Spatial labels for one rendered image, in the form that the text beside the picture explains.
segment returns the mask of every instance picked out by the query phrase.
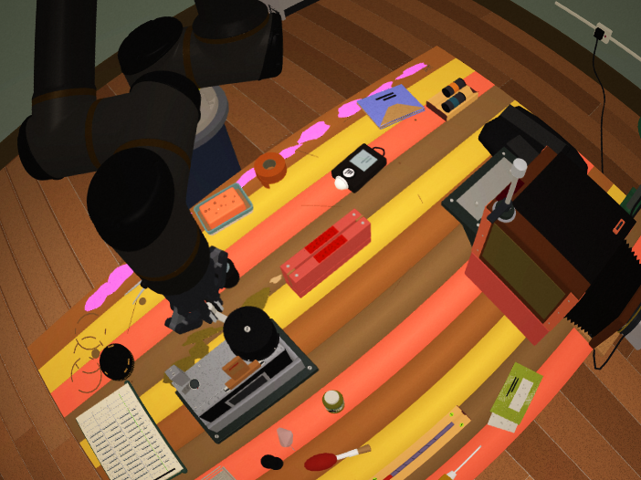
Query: green jar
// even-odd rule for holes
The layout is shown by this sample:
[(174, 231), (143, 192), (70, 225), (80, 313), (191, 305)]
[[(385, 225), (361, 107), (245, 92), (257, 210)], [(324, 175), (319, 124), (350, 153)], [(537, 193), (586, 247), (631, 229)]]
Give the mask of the green jar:
[(345, 400), (339, 391), (326, 391), (322, 396), (322, 404), (329, 413), (338, 413), (345, 408)]

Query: orange sponge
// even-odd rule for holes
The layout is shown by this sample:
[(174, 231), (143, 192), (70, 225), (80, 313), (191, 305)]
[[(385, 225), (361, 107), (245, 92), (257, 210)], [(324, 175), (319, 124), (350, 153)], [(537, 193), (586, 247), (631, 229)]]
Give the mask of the orange sponge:
[(246, 208), (245, 201), (236, 189), (229, 188), (200, 205), (200, 215), (203, 216), (207, 228), (212, 230), (236, 215), (242, 214)]

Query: trash can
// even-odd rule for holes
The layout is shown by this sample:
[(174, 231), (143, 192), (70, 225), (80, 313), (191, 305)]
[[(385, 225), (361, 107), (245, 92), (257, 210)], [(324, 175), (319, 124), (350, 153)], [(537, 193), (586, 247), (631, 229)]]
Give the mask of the trash can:
[(187, 184), (189, 208), (240, 172), (240, 164), (225, 128), (229, 112), (225, 92), (220, 87), (208, 87), (200, 90), (200, 97), (200, 121)]

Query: blue booklet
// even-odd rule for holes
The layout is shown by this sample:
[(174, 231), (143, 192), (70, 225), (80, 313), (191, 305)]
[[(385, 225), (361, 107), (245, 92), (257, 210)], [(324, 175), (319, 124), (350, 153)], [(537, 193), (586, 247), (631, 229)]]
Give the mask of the blue booklet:
[(380, 91), (358, 100), (357, 103), (379, 129), (389, 127), (425, 109), (403, 85)]

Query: black handheld device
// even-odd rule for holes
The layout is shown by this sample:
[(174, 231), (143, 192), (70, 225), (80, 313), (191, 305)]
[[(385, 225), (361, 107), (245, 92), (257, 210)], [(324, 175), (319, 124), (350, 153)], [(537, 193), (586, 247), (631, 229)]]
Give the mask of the black handheld device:
[(384, 155), (385, 150), (381, 154), (364, 143), (331, 171), (334, 185), (339, 190), (358, 192), (387, 164)]

